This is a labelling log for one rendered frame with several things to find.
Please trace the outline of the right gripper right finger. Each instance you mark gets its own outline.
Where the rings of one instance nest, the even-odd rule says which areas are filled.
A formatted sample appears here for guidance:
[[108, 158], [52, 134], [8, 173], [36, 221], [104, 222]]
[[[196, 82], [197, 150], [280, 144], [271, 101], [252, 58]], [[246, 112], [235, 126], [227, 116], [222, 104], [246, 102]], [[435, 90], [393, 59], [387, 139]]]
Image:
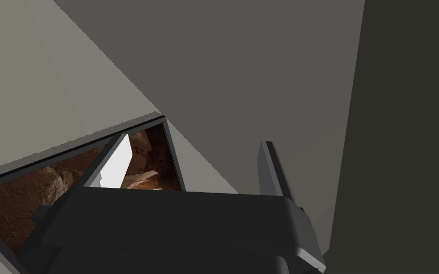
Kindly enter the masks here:
[[272, 141], [261, 141], [257, 156], [260, 194], [295, 201], [279, 155]]

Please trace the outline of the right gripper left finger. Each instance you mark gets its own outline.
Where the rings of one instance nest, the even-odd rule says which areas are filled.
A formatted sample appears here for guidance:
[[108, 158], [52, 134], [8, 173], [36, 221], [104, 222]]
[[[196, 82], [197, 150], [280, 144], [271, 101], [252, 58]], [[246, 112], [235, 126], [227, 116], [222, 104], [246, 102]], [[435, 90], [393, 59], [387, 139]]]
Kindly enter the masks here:
[[132, 158], [128, 134], [117, 134], [81, 176], [75, 187], [120, 188]]

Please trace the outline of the brown framed wall picture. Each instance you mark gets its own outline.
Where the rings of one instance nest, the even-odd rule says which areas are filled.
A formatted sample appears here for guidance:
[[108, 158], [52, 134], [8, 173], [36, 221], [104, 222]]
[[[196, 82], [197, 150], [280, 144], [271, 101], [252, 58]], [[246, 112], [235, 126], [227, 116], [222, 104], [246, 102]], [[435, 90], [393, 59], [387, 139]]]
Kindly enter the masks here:
[[178, 190], [75, 187], [118, 130], [32, 163], [0, 183], [0, 252], [25, 274], [180, 274], [190, 200], [165, 116], [160, 127]]

